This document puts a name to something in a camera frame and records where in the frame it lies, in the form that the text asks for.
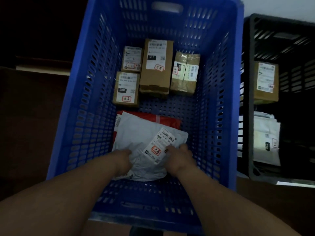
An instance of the black plastic crate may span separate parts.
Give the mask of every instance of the black plastic crate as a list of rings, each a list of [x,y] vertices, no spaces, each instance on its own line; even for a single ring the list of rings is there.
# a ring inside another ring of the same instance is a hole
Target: black plastic crate
[[[278,102],[254,105],[254,61],[279,65]],[[315,24],[251,15],[244,22],[241,69],[238,171],[270,183],[315,181]],[[281,123],[281,167],[253,161],[254,111],[273,114]]]

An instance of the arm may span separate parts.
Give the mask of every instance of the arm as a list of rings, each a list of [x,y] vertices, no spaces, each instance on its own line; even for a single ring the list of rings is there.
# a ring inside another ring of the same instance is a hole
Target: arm
[[[130,150],[114,151],[0,202],[0,235],[78,235],[104,187],[127,173]]]
[[[206,235],[295,236],[291,227],[199,170],[187,145],[169,146],[166,170],[187,191]]]

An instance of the hand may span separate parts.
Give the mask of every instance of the hand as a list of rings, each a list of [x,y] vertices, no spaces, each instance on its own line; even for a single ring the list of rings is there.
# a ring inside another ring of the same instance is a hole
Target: hand
[[[126,174],[132,168],[132,164],[129,162],[130,154],[131,151],[129,149],[115,150],[108,154],[108,157],[110,157],[115,164],[116,177]]]
[[[176,149],[174,146],[167,146],[166,148],[170,157],[164,167],[172,176],[177,177],[179,171],[189,167],[196,167],[196,162],[192,158],[192,153],[188,150],[186,144],[181,144],[179,149]]]

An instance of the brown floor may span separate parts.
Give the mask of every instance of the brown floor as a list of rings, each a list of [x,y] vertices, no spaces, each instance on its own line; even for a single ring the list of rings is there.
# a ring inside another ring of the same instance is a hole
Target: brown floor
[[[2,200],[45,180],[67,76],[0,68],[0,78]],[[314,235],[315,189],[238,178],[237,192],[300,234]],[[128,235],[129,229],[126,225],[88,221],[82,235]]]

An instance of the forearm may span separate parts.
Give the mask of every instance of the forearm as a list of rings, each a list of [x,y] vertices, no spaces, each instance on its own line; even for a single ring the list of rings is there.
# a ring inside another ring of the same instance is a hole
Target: forearm
[[[113,162],[103,156],[23,190],[0,202],[0,234],[78,234],[114,175]]]
[[[206,235],[299,235],[280,219],[209,178],[196,167],[181,170]]]

